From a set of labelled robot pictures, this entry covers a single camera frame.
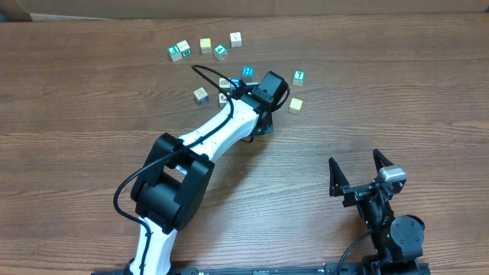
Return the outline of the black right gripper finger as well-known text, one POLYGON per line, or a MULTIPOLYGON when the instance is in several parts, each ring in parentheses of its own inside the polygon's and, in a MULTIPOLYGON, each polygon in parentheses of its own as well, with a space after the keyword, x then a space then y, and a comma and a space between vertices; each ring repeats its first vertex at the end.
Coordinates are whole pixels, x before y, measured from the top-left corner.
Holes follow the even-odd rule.
POLYGON ((333 157, 329 158, 330 190, 343 190, 350 187, 349 181, 333 157))
POLYGON ((374 163, 376 166, 376 171, 384 167, 393 166, 393 163, 390 162, 378 149, 373 150, 374 163))

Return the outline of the yellow I wooden block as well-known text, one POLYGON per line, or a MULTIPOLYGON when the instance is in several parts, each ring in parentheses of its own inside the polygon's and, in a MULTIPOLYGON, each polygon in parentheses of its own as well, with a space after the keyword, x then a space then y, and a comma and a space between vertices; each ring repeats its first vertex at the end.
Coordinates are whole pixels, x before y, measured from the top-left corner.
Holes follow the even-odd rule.
POLYGON ((290 101, 288 112, 297 115, 300 113, 302 106, 303 106, 303 101, 301 99, 292 98, 290 101))

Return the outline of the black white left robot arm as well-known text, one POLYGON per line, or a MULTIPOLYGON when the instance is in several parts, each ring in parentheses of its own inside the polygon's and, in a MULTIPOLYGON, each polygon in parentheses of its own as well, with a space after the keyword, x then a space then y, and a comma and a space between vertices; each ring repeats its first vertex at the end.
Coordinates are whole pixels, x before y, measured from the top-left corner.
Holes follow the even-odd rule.
POLYGON ((274 129, 272 114, 287 100, 286 80, 270 71, 260 83, 238 82, 225 106, 196 130, 162 134, 131 180, 136 222, 141 226, 136 255, 126 274, 167 274, 176 234, 200 207, 215 161, 243 138, 274 129))

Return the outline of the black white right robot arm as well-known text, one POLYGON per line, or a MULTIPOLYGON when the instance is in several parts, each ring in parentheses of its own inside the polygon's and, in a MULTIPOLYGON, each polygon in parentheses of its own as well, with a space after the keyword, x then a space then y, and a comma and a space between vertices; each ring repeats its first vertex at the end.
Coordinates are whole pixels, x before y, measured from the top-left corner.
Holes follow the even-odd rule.
POLYGON ((370 238, 375 253, 363 257, 353 273, 429 274, 429 265, 418 261, 423 255, 424 222, 415 215, 396 217, 390 206, 390 200, 404 187, 407 174, 378 149, 373 150, 373 158, 377 175, 360 186, 351 186, 336 160, 329 158, 329 195, 341 196, 345 208, 356 207, 368 229, 343 253, 336 273, 346 273, 346 257, 355 246, 370 238))

